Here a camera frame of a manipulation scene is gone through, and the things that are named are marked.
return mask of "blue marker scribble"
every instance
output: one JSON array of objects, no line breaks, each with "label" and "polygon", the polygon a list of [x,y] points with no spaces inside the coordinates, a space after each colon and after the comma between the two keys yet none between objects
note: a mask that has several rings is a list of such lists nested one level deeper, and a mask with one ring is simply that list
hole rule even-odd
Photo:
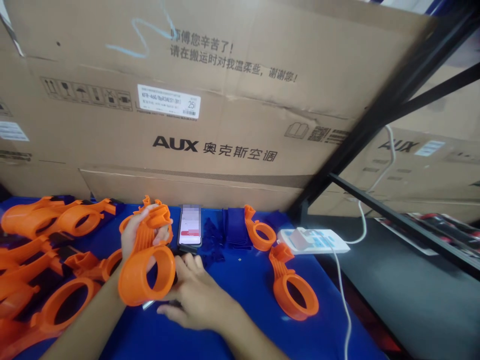
[{"label": "blue marker scribble", "polygon": [[140,32],[139,28],[137,27],[137,24],[142,24],[150,29],[152,29],[153,31],[155,31],[157,34],[160,34],[161,36],[163,36],[164,38],[166,39],[169,39],[169,40],[172,40],[172,39],[176,39],[177,38],[177,30],[175,29],[175,26],[174,26],[174,23],[172,22],[172,19],[170,19],[170,16],[169,16],[169,13],[167,12],[167,10],[165,9],[165,4],[163,1],[160,2],[160,5],[161,5],[161,9],[163,11],[163,14],[166,16],[166,20],[168,21],[168,23],[170,24],[170,30],[171,30],[171,33],[168,33],[164,30],[161,30],[159,29],[158,27],[156,27],[155,25],[152,25],[151,23],[141,19],[141,18],[138,18],[138,17],[135,17],[131,20],[131,26],[135,29],[136,31],[136,34],[138,35],[138,37],[140,38],[140,41],[141,43],[143,44],[143,47],[145,48],[145,52],[144,53],[140,53],[140,52],[135,52],[135,51],[132,51],[132,50],[129,50],[129,49],[126,49],[124,47],[121,47],[121,46],[117,46],[117,45],[110,45],[110,44],[105,44],[105,47],[107,49],[112,49],[112,50],[116,50],[120,53],[124,53],[124,54],[127,54],[127,55],[130,55],[131,57],[133,58],[141,58],[141,59],[145,59],[146,57],[149,56],[150,54],[150,48],[149,46],[147,45],[147,42],[145,41],[145,38],[143,37],[142,33]]}]

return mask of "cardboard box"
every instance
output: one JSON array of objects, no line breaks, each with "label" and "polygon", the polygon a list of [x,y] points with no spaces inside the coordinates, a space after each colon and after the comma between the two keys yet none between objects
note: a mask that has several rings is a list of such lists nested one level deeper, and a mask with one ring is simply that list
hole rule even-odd
[{"label": "cardboard box", "polygon": [[26,57],[0,54],[0,97],[28,141],[0,141],[5,166],[257,210],[286,209],[433,21],[347,0],[6,7]]}]

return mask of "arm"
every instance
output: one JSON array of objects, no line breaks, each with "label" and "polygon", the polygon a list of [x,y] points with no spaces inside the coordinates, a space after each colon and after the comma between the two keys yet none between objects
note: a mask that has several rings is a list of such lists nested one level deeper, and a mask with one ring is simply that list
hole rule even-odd
[{"label": "arm", "polygon": [[178,283],[166,300],[177,300],[181,308],[161,305],[166,315],[184,328],[209,329],[219,333],[236,359],[283,360],[288,357],[249,318],[238,302],[205,271],[200,256],[175,257]]},{"label": "arm", "polygon": [[[147,206],[141,214],[133,216],[128,222],[121,235],[124,260],[132,253],[140,222],[148,215],[150,209],[157,206],[156,204]],[[158,230],[153,244],[158,244],[161,239],[168,239],[168,235],[168,226],[162,227]],[[42,360],[94,360],[100,357],[126,307],[118,291],[124,260],[77,319],[45,352]]]},{"label": "arm", "polygon": [[41,360],[98,359],[125,310],[117,290],[121,265],[110,279],[46,351]]}]

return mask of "black metal shelf frame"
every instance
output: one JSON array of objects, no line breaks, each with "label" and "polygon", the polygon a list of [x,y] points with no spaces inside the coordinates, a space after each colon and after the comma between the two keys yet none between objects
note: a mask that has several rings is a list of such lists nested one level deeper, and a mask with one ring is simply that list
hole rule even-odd
[{"label": "black metal shelf frame", "polygon": [[308,207],[333,182],[480,281],[478,261],[445,244],[438,237],[339,177],[385,125],[480,79],[480,63],[478,63],[411,99],[479,27],[479,1],[455,1],[448,14],[438,18],[435,29],[425,34],[424,41],[290,206],[287,213],[294,223],[302,223]]}]

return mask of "white power strip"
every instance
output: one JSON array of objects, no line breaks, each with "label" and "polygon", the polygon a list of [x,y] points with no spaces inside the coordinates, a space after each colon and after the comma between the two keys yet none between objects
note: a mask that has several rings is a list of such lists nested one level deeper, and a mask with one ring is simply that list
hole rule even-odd
[{"label": "white power strip", "polygon": [[337,254],[350,250],[343,239],[333,230],[328,229],[283,229],[277,234],[277,242],[285,243],[293,255],[302,254]]}]

